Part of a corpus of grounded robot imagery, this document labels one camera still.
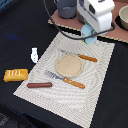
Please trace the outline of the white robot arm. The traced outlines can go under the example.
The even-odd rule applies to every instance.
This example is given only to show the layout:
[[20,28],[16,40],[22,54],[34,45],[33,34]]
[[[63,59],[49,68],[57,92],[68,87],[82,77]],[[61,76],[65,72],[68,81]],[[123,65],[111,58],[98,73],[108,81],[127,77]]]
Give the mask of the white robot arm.
[[97,32],[111,28],[113,0],[77,0],[77,10]]

